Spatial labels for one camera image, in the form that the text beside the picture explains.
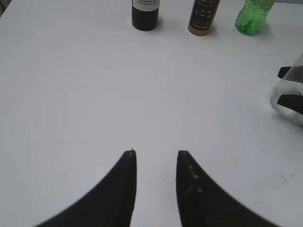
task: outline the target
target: clear plastic container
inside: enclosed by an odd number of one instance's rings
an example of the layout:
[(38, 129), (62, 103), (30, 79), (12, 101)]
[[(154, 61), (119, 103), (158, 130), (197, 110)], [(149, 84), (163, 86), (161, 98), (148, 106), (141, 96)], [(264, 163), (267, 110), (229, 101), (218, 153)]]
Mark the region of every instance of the clear plastic container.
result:
[(303, 125), (303, 53), (276, 85), (271, 105), (287, 120)]

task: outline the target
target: bottle label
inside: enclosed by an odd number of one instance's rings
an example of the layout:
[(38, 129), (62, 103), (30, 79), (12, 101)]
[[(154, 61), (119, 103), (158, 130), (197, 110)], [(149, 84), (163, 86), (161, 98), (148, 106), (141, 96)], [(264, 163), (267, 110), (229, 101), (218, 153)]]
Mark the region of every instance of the bottle label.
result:
[(195, 0), (189, 24), (197, 30), (207, 30), (212, 24), (219, 0)]
[(155, 11), (159, 8), (160, 0), (133, 0), (133, 6), (145, 12)]

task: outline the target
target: black label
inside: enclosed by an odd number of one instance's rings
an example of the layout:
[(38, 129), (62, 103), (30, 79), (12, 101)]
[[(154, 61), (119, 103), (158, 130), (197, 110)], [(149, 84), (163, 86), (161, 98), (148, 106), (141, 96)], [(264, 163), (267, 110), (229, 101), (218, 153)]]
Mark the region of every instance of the black label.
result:
[(196, 0), (189, 24), (197, 30), (209, 29), (219, 0)]

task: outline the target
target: plastic bottle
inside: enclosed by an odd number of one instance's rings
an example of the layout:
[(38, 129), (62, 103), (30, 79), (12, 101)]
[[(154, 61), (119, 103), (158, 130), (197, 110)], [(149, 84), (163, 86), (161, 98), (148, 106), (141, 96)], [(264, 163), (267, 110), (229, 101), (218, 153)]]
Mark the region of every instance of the plastic bottle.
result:
[(246, 35), (256, 35), (260, 32), (266, 17), (276, 0), (246, 0), (240, 11), (235, 26), (239, 32)]
[(276, 85), (270, 101), (282, 117), (303, 125), (303, 54)]

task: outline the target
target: bottle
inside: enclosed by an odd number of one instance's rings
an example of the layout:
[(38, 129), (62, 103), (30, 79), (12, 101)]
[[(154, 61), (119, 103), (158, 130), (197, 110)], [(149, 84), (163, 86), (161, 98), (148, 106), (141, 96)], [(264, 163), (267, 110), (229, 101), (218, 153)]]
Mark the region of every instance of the bottle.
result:
[(266, 17), (276, 0), (246, 0), (240, 11), (235, 26), (239, 32), (246, 35), (256, 35), (260, 32)]
[(279, 115), (303, 125), (303, 53), (276, 85), (270, 102)]
[(149, 31), (158, 23), (160, 0), (133, 0), (132, 23), (142, 31)]
[(220, 0), (195, 0), (188, 30), (194, 35), (210, 33)]

